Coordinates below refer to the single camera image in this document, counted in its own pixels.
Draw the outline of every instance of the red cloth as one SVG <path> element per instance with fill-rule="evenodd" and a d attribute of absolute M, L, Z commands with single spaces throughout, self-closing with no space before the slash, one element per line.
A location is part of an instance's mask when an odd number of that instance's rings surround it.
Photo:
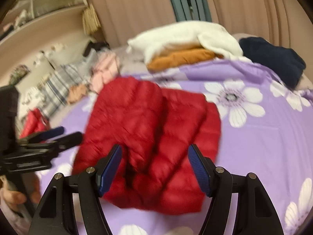
<path fill-rule="evenodd" d="M 104 198 L 121 208 L 179 215 L 201 210 L 201 192 L 187 157 L 195 143 L 213 161 L 220 118 L 204 95 L 117 78 L 95 103 L 73 174 L 105 157 L 114 144 L 123 159 Z"/>
<path fill-rule="evenodd" d="M 50 129 L 49 122 L 42 116 L 38 108 L 27 114 L 26 122 L 20 138 L 27 137 L 35 132 L 44 132 Z"/>

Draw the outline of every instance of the pink garment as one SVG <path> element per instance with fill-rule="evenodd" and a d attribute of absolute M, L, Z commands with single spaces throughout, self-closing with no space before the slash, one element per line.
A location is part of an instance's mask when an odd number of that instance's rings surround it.
<path fill-rule="evenodd" d="M 103 86 L 118 75 L 120 65 L 120 60 L 114 52 L 107 51 L 101 54 L 93 68 L 90 90 L 100 93 Z"/>
<path fill-rule="evenodd" d="M 0 209 L 3 215 L 6 217 L 12 228 L 18 235 L 27 235 L 30 227 L 30 223 L 15 214 L 7 205 L 3 199 L 3 189 L 0 189 Z"/>

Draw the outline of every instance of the metal screw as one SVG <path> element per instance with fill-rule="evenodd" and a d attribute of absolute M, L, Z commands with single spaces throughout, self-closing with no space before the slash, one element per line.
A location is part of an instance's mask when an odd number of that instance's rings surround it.
<path fill-rule="evenodd" d="M 251 178 L 251 179 L 256 179 L 256 174 L 254 174 L 254 173 L 249 173 L 249 178 Z"/>
<path fill-rule="evenodd" d="M 218 173 L 223 173 L 225 170 L 223 167 L 216 167 L 215 169 Z"/>
<path fill-rule="evenodd" d="M 54 175 L 54 178 L 55 178 L 56 180 L 58 180 L 58 179 L 60 179 L 62 176 L 63 176 L 62 173 L 57 173 L 57 174 Z"/>
<path fill-rule="evenodd" d="M 87 173 L 93 173 L 95 171 L 95 168 L 94 167 L 89 167 L 87 168 Z"/>

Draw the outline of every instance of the dark blue folded garment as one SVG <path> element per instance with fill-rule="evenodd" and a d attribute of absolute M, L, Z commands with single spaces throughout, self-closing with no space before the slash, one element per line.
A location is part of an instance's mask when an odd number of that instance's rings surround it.
<path fill-rule="evenodd" d="M 260 37 L 241 39 L 239 45 L 245 57 L 273 70 L 287 87 L 297 86 L 306 63 L 293 49 L 276 47 Z"/>

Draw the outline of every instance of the purple bed sheet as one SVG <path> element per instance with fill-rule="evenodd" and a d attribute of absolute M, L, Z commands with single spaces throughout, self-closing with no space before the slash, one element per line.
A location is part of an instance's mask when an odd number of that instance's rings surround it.
<path fill-rule="evenodd" d="M 216 60 L 186 65 L 156 74 L 134 77 L 162 87 L 204 93 L 215 102 L 222 119 L 222 136 L 217 166 L 246 175 L 254 172 L 262 181 L 276 208 L 285 234 L 294 234 L 313 206 L 313 93 L 292 92 L 268 68 L 253 63 Z M 96 100 L 82 100 L 64 119 L 66 133 L 84 132 Z M 37 174 L 44 192 L 57 172 L 70 175 L 77 148 L 63 152 L 51 170 Z M 198 234 L 209 208 L 181 216 L 151 211 L 119 209 L 102 201 L 113 234 L 192 235 Z M 231 235 L 237 195 L 233 194 L 225 235 Z M 79 207 L 79 234 L 85 235 Z"/>

